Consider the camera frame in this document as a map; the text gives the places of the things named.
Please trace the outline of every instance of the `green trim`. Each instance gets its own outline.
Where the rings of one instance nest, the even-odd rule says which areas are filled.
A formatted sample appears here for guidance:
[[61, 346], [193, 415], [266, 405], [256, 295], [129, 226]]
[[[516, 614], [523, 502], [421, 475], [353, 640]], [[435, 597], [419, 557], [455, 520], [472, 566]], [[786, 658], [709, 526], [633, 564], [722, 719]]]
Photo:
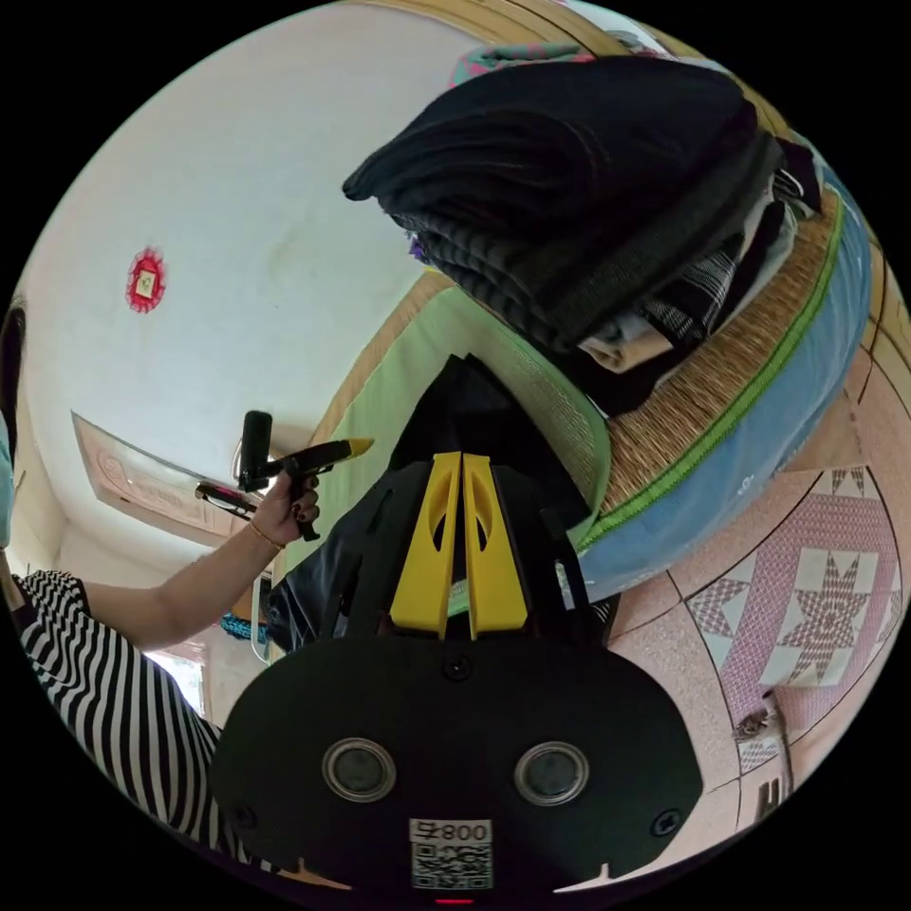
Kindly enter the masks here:
[[766, 364], [741, 390], [737, 398], [715, 423], [673, 465], [669, 466], [663, 474], [659, 475], [639, 493], [595, 522], [582, 543], [583, 548], [591, 547], [609, 531], [635, 518], [684, 481], [733, 432], [737, 423], [753, 407], [756, 400], [769, 388], [775, 377], [782, 371], [791, 355], [797, 349], [797, 345], [803, 341], [810, 324], [819, 312], [828, 291], [832, 272], [835, 269], [842, 239], [842, 229], [845, 223], [845, 203], [839, 195], [836, 195], [835, 198], [835, 219], [832, 234], [828, 241], [826, 261], [820, 270], [816, 285], [806, 305], [790, 325]]

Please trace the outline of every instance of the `black and white striped shirt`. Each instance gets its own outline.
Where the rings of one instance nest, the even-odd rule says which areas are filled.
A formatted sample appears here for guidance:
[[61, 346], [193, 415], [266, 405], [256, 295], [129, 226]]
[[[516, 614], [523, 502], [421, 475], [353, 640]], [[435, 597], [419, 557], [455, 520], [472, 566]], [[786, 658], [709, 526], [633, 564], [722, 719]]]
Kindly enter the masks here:
[[51, 704], [80, 746], [138, 807], [174, 832], [245, 865], [274, 870], [238, 840], [209, 788], [220, 731], [174, 679], [94, 620], [78, 579], [15, 578], [20, 640]]

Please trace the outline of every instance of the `folded black clothes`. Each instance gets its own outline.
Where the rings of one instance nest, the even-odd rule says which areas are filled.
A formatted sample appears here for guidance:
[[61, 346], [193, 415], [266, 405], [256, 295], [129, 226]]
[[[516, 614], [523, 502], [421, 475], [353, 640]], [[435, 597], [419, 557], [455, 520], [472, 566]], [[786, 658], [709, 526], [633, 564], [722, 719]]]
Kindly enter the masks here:
[[639, 305], [637, 312], [674, 347], [694, 350], [715, 330], [743, 242], [743, 231], [732, 234], [716, 251], [687, 266], [657, 298]]
[[[589, 515], [588, 504], [544, 435], [509, 389], [478, 358], [453, 356], [421, 396], [378, 485], [390, 474], [416, 462], [430, 462], [436, 453], [463, 452], [489, 456], [493, 465], [507, 465], [538, 482], [547, 504], [564, 528]], [[271, 638], [285, 651], [313, 641], [326, 605], [337, 595], [333, 585], [350, 554], [345, 539], [363, 525], [370, 509], [368, 493], [332, 528], [320, 547], [272, 590], [267, 608]], [[456, 541], [464, 541], [459, 511]], [[465, 578], [464, 548], [456, 547], [453, 581]], [[344, 616], [336, 635], [344, 631]]]
[[727, 76], [608, 57], [440, 96], [345, 182], [523, 335], [569, 351], [742, 226], [781, 160]]
[[[724, 325], [758, 277], [769, 247], [781, 231], [784, 210], [785, 203], [780, 201], [766, 207], [753, 242], [734, 271], [727, 296], [717, 312], [715, 328]], [[605, 370], [582, 350], [563, 353], [548, 350], [534, 341], [531, 343], [609, 418], [641, 408], [661, 378], [679, 367], [693, 352], [692, 347], [679, 345], [618, 374]]]
[[813, 153], [799, 142], [780, 139], [778, 143], [785, 160], [775, 175], [775, 195], [796, 204], [804, 214], [820, 213], [823, 210], [823, 188]]

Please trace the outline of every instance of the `star pattern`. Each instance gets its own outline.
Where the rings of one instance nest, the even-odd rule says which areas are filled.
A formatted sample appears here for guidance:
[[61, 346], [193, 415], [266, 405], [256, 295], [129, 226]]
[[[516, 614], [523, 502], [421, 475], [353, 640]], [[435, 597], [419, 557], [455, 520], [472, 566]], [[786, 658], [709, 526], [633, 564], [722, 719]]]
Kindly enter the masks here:
[[733, 639], [734, 631], [721, 608], [732, 598], [739, 595], [744, 588], [749, 587], [746, 582], [724, 578], [719, 579], [713, 586], [709, 586], [704, 591], [699, 592], [688, 603], [690, 612], [693, 614], [693, 619], [699, 629], [703, 633]]
[[838, 495], [839, 488], [845, 483], [848, 476], [851, 476], [861, 496], [864, 496], [864, 469], [863, 468], [836, 468], [832, 472], [832, 493]]
[[877, 645], [888, 641], [888, 638], [895, 632], [895, 627], [899, 625], [899, 617], [902, 613], [902, 593], [900, 591], [892, 592], [885, 610], [889, 619], [883, 625], [883, 632], [877, 637]]
[[859, 563], [860, 557], [855, 557], [845, 575], [841, 575], [830, 553], [822, 590], [794, 592], [804, 619], [781, 641], [782, 645], [802, 649], [789, 682], [810, 667], [815, 667], [817, 680], [821, 679], [836, 649], [854, 647], [857, 632], [853, 621], [868, 600], [867, 595], [854, 593]]

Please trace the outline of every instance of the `floor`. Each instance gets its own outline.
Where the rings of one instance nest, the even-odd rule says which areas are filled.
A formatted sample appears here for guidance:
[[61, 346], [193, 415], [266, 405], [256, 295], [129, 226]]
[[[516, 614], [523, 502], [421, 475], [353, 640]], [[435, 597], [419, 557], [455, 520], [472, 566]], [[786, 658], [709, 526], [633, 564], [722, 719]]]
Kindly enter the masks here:
[[773, 739], [732, 728], [773, 690], [794, 782], [837, 744], [883, 668], [911, 598], [911, 329], [894, 276], [846, 385], [868, 464], [781, 474], [731, 526], [623, 595], [611, 650], [664, 685], [690, 733], [706, 792], [641, 875], [752, 825], [781, 787]]

